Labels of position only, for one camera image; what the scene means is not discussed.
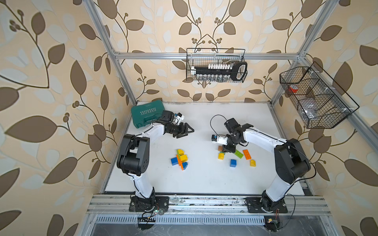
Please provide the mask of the orange lego plate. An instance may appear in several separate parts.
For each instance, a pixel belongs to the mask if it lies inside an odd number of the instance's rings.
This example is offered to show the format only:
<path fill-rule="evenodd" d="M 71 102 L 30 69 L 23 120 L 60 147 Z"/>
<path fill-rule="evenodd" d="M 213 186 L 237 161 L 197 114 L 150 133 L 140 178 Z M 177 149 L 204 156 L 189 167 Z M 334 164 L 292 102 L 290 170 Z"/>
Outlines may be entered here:
<path fill-rule="evenodd" d="M 252 157 L 251 157 L 251 155 L 250 155 L 250 153 L 249 153 L 249 151 L 247 149 L 243 150 L 243 154 L 244 154 L 246 160 L 252 159 Z"/>

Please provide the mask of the small blue lego brick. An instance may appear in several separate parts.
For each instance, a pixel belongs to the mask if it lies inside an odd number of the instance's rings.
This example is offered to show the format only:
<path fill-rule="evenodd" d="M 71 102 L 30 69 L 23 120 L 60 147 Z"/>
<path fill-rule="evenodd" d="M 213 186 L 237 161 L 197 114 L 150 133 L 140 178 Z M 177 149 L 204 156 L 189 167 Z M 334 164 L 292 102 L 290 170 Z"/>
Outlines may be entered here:
<path fill-rule="evenodd" d="M 177 157 L 174 157 L 174 158 L 171 158 L 171 164 L 172 164 L 172 166 L 175 166 L 175 165 L 178 165 L 178 159 L 177 159 Z"/>

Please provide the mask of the orange lego brick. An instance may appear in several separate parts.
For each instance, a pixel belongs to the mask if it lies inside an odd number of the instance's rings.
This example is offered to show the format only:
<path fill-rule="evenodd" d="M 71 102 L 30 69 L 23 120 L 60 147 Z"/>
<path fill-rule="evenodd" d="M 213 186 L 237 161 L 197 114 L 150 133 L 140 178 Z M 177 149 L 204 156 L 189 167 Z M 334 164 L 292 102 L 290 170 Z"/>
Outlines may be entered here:
<path fill-rule="evenodd" d="M 185 168 L 184 168 L 184 166 L 183 166 L 183 161 L 182 161 L 182 159 L 181 159 L 181 155 L 180 155 L 180 154 L 177 154 L 176 157 L 177 157 L 177 160 L 178 160 L 178 164 L 179 164 L 179 166 L 181 167 L 182 171 L 184 171 Z"/>

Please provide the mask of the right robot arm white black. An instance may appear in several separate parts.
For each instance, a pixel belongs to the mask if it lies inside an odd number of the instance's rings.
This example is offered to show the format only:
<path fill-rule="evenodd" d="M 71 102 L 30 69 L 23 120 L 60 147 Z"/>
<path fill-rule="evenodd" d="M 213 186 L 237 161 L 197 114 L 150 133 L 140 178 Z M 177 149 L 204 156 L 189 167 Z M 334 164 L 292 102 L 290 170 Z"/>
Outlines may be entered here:
<path fill-rule="evenodd" d="M 281 139 L 253 128 L 250 124 L 229 126 L 229 134 L 213 135 L 212 141 L 221 144 L 223 152 L 236 153 L 236 146 L 253 143 L 274 154 L 276 176 L 262 193 L 261 203 L 268 208 L 284 198 L 291 187 L 311 170 L 311 164 L 300 142 L 296 139 Z"/>

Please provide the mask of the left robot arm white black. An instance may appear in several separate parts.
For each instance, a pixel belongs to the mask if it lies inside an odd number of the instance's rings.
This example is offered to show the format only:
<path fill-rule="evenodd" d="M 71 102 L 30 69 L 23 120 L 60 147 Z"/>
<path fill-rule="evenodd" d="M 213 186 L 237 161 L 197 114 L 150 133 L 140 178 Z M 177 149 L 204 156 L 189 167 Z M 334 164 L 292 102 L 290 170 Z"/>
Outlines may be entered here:
<path fill-rule="evenodd" d="M 139 134 L 123 136 L 116 166 L 133 181 L 138 198 L 153 199 L 154 188 L 145 174 L 150 160 L 150 144 L 166 133 L 179 139 L 194 131 L 188 123 L 156 122 Z"/>

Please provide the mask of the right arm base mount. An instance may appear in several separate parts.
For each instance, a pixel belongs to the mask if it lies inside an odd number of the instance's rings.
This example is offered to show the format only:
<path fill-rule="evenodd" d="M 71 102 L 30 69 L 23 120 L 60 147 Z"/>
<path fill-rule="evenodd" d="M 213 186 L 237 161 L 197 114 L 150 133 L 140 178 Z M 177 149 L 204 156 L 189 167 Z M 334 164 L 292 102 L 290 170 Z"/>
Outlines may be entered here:
<path fill-rule="evenodd" d="M 247 197 L 244 201 L 248 213 L 288 213 L 284 199 L 273 202 L 268 197 Z"/>

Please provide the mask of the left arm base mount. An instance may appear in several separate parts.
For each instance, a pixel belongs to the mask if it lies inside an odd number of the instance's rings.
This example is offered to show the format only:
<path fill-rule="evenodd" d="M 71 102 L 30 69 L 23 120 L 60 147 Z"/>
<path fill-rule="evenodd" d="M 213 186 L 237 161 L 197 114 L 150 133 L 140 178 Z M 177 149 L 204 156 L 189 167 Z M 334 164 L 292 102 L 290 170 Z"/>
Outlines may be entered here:
<path fill-rule="evenodd" d="M 131 197 L 129 206 L 130 212 L 151 212 L 156 211 L 158 214 L 164 214 L 168 211 L 169 197 L 157 196 L 149 199 L 140 198 L 137 196 Z"/>

